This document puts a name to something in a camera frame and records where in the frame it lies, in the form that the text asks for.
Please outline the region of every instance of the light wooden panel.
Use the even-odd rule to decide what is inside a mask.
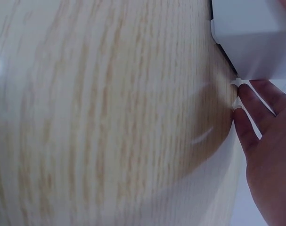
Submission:
[[[0,0],[0,226],[227,225],[235,92],[209,19],[205,0]]]

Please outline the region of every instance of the fingernail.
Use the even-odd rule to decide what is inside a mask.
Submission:
[[[234,107],[234,110],[238,109],[238,108],[241,108],[243,109],[243,107],[241,105],[237,105],[236,107]]]

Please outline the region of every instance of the white surface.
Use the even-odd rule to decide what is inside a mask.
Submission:
[[[212,35],[239,77],[286,79],[286,11],[277,0],[212,0]]]
[[[286,93],[286,81],[272,81],[279,89]],[[252,122],[253,127],[260,137],[261,134],[256,128],[254,122]],[[253,198],[251,196],[250,189],[246,181],[246,161],[244,154],[242,152],[242,167],[239,176],[238,189],[235,198],[233,215],[231,218],[230,226],[267,226],[262,215],[258,211]]]

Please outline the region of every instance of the white box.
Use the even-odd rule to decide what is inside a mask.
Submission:
[[[286,79],[286,11],[278,0],[212,0],[212,10],[212,36],[241,79]]]

